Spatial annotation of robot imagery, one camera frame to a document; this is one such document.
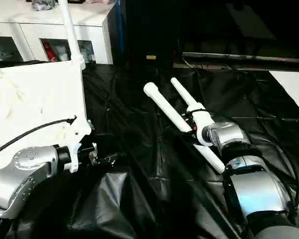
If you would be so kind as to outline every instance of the white pole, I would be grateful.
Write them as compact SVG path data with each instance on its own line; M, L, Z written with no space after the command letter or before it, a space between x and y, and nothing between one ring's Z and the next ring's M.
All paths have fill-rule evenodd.
M149 82L144 86L145 94L152 98L153 101L160 107L160 109L167 115L167 117L176 125L181 132L190 132L192 128L179 115L179 113L170 105L165 97L159 92L157 86L153 82Z
M193 144L198 152L206 158L207 162L216 170L217 173L222 174L225 170L224 163L218 156L207 146Z
M173 77L170 82L173 84L175 89L178 91L180 96L185 100L187 105L193 105L197 103L197 101L193 98L193 96L190 95L190 93L185 89L185 87L176 79Z
M75 35L72 18L69 10L69 4L67 0L59 0L59 5L62 11L62 17L64 22L64 27L66 30L69 47L71 51L71 60L74 62L78 62L80 64L81 70L85 69L85 60L82 56L79 44Z

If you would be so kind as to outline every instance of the black cable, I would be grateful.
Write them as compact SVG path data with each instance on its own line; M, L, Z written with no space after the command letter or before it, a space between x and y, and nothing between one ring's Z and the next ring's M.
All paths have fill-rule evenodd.
M200 75L199 71L194 66L189 64L189 62L187 62L184 57L182 57L182 60L185 63L185 65L188 66L188 68L194 70L196 72L196 74L198 75L198 77L201 79L201 75Z
M108 111L109 111L108 105L109 105L109 102L110 102L110 100L112 98L112 94L114 92L115 85L116 85L116 74L117 74L117 71L118 70L115 70L115 72L113 73L113 76L110 79L110 92L107 94L105 102L103 104L103 107L104 107L105 111L104 111L104 114L102 116L102 123L101 123L101 126L100 126L101 129L104 128L104 124L106 123L106 118L107 118Z
M5 148L7 148L8 146L10 146L11 144L13 144L13 143L17 142L18 140L22 139L23 137L27 136L28 134L31 134L31 133L33 133L33 132L35 132L35 131L37 131L37 130L39 130L41 128L44 128L44 127L47 127L47 126L50 126L50 125L53 125L53 124L57 124L57 123L62 123L62 122L67 122L67 123L69 123L71 125L74 122L75 119L76 119L76 116L74 116L73 119L63 119L63 120L60 119L60 120L56 120L56 121L53 121L53 122L45 123L43 125L35 127L35 128L33 128L33 129L31 129L31 130L29 130L29 131L27 131L27 132L25 132L25 133L17 136L17 137L15 137L14 139L10 140L8 143L2 145L0 147L0 152L2 150L4 150Z
M297 190L296 190L296 198L295 198L295 210L297 210L299 206L299 169L292 160L289 160L289 162L291 167L293 168L296 182L297 182Z

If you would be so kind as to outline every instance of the white cabinet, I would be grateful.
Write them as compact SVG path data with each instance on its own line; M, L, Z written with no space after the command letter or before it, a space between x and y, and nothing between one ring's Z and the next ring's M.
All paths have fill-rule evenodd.
M32 51L17 23L0 22L0 54L9 54L9 60L34 60Z
M43 47L45 39L66 39L63 25L52 24L20 24L23 34L30 46L34 58L47 61L47 55ZM77 39L90 41L93 47L94 58L99 64L112 64L111 44L104 27L98 26L74 26Z
M69 4L81 50L98 64L112 64L112 52L115 55L118 48L115 9L115 3ZM33 11L30 2L0 0L0 37L4 37L4 40L0 38L0 42L9 48L8 52L14 52L12 60L47 61L42 44L46 41L56 56L60 55L56 52L57 47L53 48L55 44L58 44L58 49L59 44L63 45L62 52L66 48L69 53L62 13L58 6L52 10Z

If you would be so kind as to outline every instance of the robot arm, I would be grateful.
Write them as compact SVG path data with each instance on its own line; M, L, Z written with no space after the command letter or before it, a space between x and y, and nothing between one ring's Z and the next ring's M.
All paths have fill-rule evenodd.
M79 163L94 164L96 146L80 146L77 144L72 155ZM68 146L29 147L17 152L10 164L0 169L0 218L16 218L33 189L47 178L70 169L71 161Z
M172 108L154 83L147 83L144 92L181 132L195 137L193 146L223 175L225 200L237 222L249 226L251 238L299 239L299 228L286 217L288 197L281 182L266 167L262 154L251 145L244 131L233 122L214 122L176 78L171 82L188 104L188 121ZM218 148L221 160L210 146Z

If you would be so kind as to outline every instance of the black plastic sheet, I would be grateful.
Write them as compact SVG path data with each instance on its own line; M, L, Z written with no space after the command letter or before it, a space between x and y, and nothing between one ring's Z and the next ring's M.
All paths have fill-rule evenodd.
M42 183L7 239L239 238L222 177L143 93L153 81L185 111L172 76L207 109L239 122L270 168L295 189L287 157L299 167L299 108L269 72L88 65L83 75L92 137L101 154L120 157Z

